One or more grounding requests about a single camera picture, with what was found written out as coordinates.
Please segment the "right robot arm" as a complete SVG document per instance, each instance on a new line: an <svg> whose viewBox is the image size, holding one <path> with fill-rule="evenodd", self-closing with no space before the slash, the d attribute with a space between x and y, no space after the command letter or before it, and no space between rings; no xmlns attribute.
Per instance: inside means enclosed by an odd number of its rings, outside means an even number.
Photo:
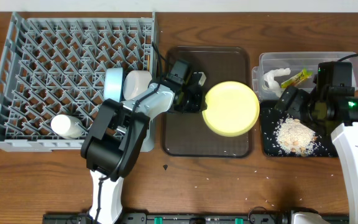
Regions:
<svg viewBox="0 0 358 224"><path fill-rule="evenodd" d="M346 185L349 221L358 223L358 97L351 81L350 62L340 59L320 63L314 89L308 93L287 87L275 109L331 138Z"/></svg>

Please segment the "white cup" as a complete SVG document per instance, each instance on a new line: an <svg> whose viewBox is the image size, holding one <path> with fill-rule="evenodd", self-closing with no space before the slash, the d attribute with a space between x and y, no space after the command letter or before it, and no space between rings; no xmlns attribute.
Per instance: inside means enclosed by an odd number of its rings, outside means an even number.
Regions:
<svg viewBox="0 0 358 224"><path fill-rule="evenodd" d="M52 118L51 128L53 132L65 139L76 139L82 135L79 124L81 121L78 118L59 114Z"/></svg>

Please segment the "light blue bowl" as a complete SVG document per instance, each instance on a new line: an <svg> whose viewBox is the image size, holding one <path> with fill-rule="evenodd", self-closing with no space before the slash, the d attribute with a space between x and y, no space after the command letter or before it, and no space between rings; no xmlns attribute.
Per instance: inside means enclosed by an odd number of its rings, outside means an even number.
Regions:
<svg viewBox="0 0 358 224"><path fill-rule="evenodd" d="M122 67L107 69L104 81L104 99L111 99L116 102L121 102L123 83L124 70Z"/></svg>

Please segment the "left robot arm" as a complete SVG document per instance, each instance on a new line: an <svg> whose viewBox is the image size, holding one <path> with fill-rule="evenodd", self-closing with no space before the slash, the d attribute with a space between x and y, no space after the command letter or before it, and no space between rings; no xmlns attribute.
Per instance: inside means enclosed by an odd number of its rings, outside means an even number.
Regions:
<svg viewBox="0 0 358 224"><path fill-rule="evenodd" d="M93 204L87 223L116 223L122 213L124 178L133 169L141 150L154 142L150 122L173 110L199 113L206 109L203 85L206 75L194 72L184 60L177 60L158 82L127 101L106 99L82 144L81 156L93 180Z"/></svg>

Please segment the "green orange snack wrapper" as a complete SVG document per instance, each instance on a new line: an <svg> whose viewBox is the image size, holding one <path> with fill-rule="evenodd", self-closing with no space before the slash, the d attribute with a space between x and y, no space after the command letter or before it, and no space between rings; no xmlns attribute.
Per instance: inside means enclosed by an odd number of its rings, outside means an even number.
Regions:
<svg viewBox="0 0 358 224"><path fill-rule="evenodd" d="M281 88L287 88L288 86L297 86L301 82L309 79L312 75L313 75L312 71L308 71L307 69L303 69L302 71L300 71L296 75L292 76L288 80L282 82L280 84L280 87Z"/></svg>

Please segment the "yellow plate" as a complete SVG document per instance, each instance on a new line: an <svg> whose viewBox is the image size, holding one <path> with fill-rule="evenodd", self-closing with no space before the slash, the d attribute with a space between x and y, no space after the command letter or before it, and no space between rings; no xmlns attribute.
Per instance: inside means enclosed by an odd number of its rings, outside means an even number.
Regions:
<svg viewBox="0 0 358 224"><path fill-rule="evenodd" d="M226 81L213 86L205 95L203 120L214 133L237 137L255 125L260 113L259 100L247 85Z"/></svg>

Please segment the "rice food scraps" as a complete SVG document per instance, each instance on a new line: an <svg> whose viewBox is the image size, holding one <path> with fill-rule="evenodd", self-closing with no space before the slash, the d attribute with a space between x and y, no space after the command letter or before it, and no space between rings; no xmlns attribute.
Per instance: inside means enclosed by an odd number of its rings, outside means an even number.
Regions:
<svg viewBox="0 0 358 224"><path fill-rule="evenodd" d="M313 130L300 123L299 119L287 116L277 123L273 131L273 148L280 154L309 156L314 151L317 136Z"/></svg>

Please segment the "white small plate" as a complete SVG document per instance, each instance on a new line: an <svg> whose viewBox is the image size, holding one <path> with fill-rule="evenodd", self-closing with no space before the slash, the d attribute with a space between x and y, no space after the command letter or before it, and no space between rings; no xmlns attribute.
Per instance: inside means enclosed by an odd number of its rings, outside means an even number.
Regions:
<svg viewBox="0 0 358 224"><path fill-rule="evenodd" d="M128 73L124 80L123 96L125 100L131 100L146 91L152 75L147 70L133 70Z"/></svg>

